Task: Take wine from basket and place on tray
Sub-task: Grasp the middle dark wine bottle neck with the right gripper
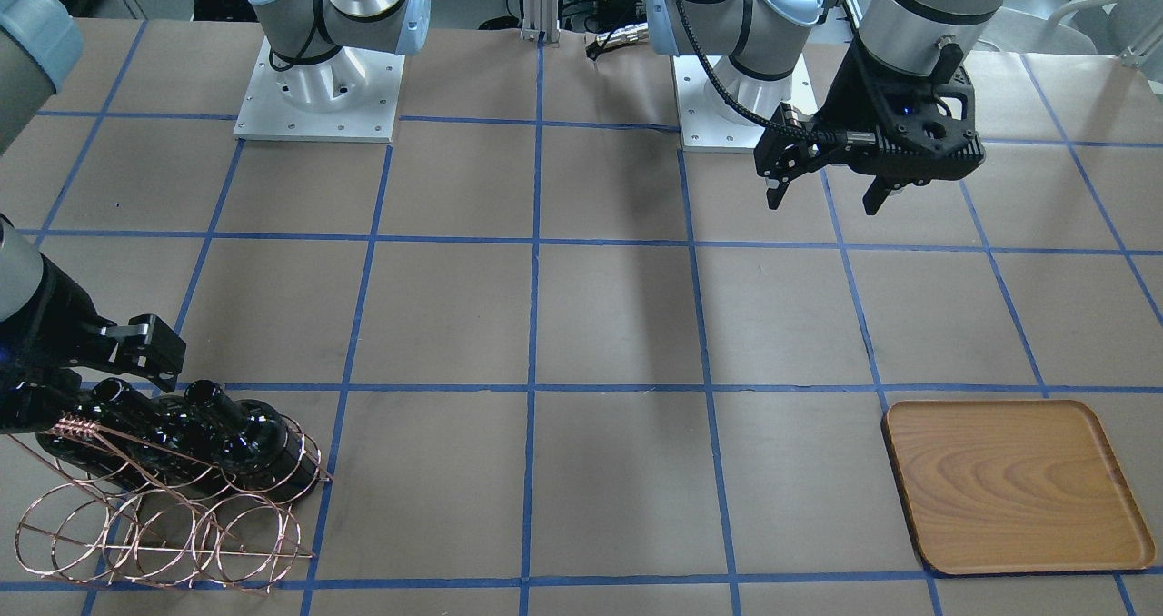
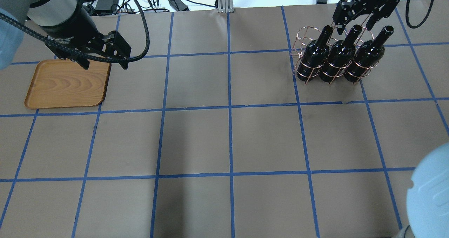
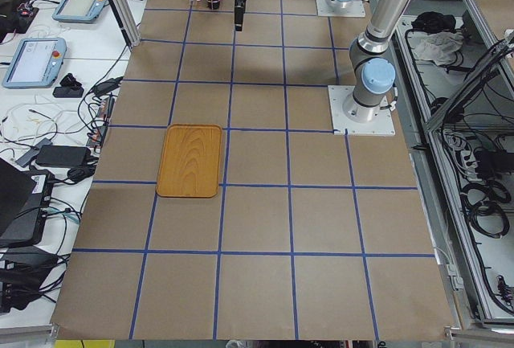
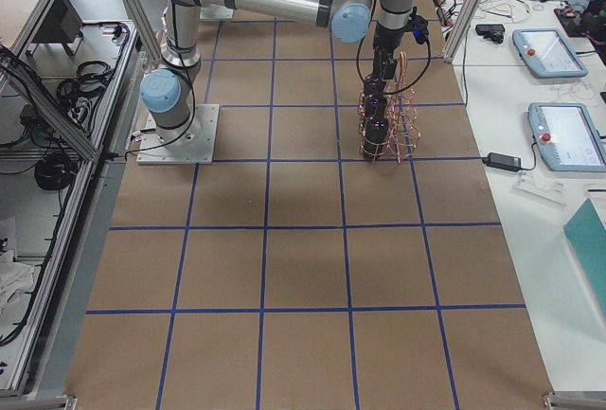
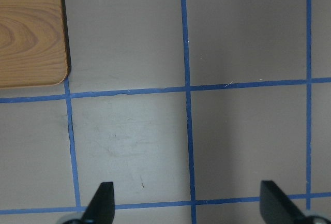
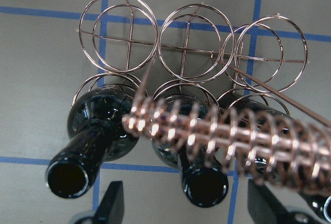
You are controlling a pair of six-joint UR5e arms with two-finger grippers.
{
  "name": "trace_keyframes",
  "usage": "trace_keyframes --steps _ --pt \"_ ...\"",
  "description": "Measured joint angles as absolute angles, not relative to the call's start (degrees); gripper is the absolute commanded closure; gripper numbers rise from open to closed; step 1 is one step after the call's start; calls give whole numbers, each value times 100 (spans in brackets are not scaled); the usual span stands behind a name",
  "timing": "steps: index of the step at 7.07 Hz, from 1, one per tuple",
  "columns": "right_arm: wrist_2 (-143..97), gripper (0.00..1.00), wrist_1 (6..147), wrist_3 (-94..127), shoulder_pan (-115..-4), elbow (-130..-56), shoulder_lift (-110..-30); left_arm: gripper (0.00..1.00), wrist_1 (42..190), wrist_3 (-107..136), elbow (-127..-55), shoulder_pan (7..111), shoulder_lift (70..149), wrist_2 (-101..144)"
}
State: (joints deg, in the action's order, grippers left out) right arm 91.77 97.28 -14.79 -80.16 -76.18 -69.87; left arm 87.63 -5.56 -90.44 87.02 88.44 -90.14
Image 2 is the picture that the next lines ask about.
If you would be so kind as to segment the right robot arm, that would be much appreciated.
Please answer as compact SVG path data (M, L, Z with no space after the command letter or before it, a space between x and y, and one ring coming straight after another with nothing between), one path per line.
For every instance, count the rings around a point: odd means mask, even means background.
M333 14L333 23L337 27L339 35L343 33L346 26L361 15L370 15L366 24L367 30L380 19L388 18L399 4L400 0L340 0Z

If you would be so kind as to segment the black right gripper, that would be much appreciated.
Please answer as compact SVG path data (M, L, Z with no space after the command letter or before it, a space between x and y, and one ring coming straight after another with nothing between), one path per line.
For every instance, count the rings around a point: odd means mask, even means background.
M388 18L400 0L340 0L333 14L333 23L338 35L346 32L346 25L361 15L371 15L367 30L371 31L380 19Z

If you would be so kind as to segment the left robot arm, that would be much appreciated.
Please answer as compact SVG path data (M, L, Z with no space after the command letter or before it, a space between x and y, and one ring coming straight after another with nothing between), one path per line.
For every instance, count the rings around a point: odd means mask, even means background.
M8 67L21 45L24 31L13 24L30 19L45 33L45 42L58 59L69 59L88 70L91 59L74 52L97 54L103 58L128 59L130 45L117 32L99 32L78 0L1 0L1 69ZM67 52L63 47L73 51Z

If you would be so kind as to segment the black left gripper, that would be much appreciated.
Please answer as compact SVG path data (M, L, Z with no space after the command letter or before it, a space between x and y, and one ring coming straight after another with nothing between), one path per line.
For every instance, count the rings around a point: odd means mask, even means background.
M59 59L65 60L69 59L73 62L78 63L84 70L88 70L90 62L93 59L85 59L76 55L62 50L54 45L45 43L45 45L58 57ZM74 39L70 40L68 44L61 44L61 46L71 48L75 51L82 52L91 56L100 56L106 59L111 59L116 61L120 59L119 65L124 69L128 69L129 58L131 47L125 41L123 36L118 31L111 31L107 35L102 35L98 33L94 38L89 39L85 44L76 46L74 44Z

